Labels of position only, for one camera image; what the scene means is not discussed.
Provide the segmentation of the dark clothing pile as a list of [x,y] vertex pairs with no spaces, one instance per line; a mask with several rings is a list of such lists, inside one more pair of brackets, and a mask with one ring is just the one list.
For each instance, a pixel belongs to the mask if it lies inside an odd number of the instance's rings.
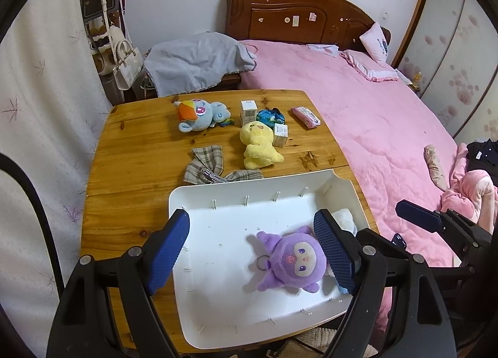
[[498,141],[472,142],[467,145],[467,170],[484,170],[498,186]]

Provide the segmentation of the wooden table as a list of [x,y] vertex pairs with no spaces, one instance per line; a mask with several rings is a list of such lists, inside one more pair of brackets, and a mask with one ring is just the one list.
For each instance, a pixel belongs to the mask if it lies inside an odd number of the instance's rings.
[[315,293],[289,288],[260,292],[260,231],[286,234],[311,225],[316,211],[350,209],[356,226],[375,228],[371,210],[342,150],[326,125],[309,130],[292,108],[312,108],[300,90],[236,90],[204,94],[238,117],[243,100],[278,108],[289,126],[284,161],[260,180],[189,185],[192,150],[219,145],[224,171],[244,166],[240,126],[182,133],[176,97],[118,105],[109,114],[89,174],[81,251],[116,258],[163,228],[177,209],[190,231],[153,303],[182,354],[252,348],[325,323],[350,298],[332,278]]

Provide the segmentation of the blue unicorn plush toy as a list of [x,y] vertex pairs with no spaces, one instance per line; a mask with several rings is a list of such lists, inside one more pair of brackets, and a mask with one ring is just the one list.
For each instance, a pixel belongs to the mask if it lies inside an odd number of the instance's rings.
[[221,102],[206,100],[185,100],[174,102],[179,119],[178,129],[182,133],[205,131],[216,125],[234,125],[231,114]]

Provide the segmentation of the white plastic tray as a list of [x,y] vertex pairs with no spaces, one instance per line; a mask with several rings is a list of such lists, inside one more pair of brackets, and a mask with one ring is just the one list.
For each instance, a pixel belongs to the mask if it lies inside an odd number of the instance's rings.
[[331,169],[183,186],[169,198],[190,229],[173,270],[186,342],[200,350],[255,345],[346,313],[338,270],[319,270],[313,221],[329,211],[346,231],[367,227],[355,187]]

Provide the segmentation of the grey blanket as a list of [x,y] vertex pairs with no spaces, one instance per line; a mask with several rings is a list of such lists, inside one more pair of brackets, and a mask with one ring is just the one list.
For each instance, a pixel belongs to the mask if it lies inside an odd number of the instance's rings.
[[226,75],[253,71],[256,62],[242,42],[204,32],[154,45],[144,67],[158,95],[168,97],[213,88]]

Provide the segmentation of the pink wet tissue pack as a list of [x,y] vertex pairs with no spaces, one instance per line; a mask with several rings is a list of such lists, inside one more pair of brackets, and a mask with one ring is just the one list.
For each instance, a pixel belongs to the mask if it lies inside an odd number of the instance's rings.
[[318,117],[306,107],[294,107],[291,109],[291,111],[293,115],[308,129],[315,129],[321,125],[321,120],[319,120]]

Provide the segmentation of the white folded cloth on bed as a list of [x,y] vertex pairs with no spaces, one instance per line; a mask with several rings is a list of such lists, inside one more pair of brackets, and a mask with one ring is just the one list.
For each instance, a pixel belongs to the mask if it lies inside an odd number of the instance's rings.
[[339,48],[336,44],[307,44],[309,50],[321,53],[333,58],[337,57],[339,54]]

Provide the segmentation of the purple plush toy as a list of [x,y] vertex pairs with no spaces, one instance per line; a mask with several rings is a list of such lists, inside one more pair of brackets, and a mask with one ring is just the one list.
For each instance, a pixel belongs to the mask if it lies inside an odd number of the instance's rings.
[[288,286],[309,293],[320,290],[319,281],[327,275],[327,258],[310,226],[301,226],[281,236],[260,231],[256,239],[266,252],[265,275],[256,285],[258,291]]

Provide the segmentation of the white curtain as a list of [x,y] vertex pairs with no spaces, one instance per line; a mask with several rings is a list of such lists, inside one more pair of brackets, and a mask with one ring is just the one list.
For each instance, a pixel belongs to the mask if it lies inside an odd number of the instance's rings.
[[[64,277],[78,260],[89,168],[109,112],[78,0],[28,0],[1,44],[1,152],[33,183]],[[7,175],[1,304],[25,344],[43,357],[57,286],[33,208]]]

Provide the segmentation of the sliding wardrobe door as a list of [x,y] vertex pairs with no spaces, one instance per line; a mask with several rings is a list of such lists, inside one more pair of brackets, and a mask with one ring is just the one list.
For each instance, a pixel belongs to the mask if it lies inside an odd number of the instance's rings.
[[497,138],[497,31],[477,0],[417,0],[393,64],[458,142]]

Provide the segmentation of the yellow plush duck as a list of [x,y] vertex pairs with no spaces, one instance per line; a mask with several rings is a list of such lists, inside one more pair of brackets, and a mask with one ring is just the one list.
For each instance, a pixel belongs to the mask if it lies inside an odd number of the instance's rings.
[[246,146],[243,154],[246,169],[262,169],[284,161],[284,157],[273,146],[273,131],[262,122],[253,121],[243,125],[240,140]]

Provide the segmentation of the white small box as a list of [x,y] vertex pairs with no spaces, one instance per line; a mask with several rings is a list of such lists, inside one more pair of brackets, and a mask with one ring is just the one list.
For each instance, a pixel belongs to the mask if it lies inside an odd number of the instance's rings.
[[288,139],[289,139],[288,125],[275,124],[273,146],[283,147],[287,143]]
[[254,100],[242,100],[240,113],[242,125],[256,121],[257,113],[258,109]]

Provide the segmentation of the pink ruffled pillow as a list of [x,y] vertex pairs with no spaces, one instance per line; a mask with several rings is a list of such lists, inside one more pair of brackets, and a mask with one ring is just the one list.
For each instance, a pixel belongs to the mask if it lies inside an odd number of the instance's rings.
[[356,50],[343,50],[340,56],[369,82],[397,81],[397,73],[386,63],[379,64],[369,55]]

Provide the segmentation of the plaid fabric bow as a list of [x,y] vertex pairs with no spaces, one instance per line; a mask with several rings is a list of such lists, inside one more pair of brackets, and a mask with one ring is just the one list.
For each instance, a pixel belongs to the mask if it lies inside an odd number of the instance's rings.
[[221,184],[263,178],[259,170],[239,169],[225,176],[223,172],[222,146],[196,147],[192,149],[192,161],[186,166],[183,181],[188,184]]

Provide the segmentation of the beige sock on bed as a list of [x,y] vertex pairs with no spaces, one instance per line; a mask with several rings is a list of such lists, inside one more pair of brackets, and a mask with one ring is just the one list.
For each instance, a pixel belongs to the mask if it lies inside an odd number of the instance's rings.
[[429,170],[429,176],[432,183],[441,191],[446,191],[448,189],[446,176],[441,166],[437,150],[433,145],[425,146],[424,160]]

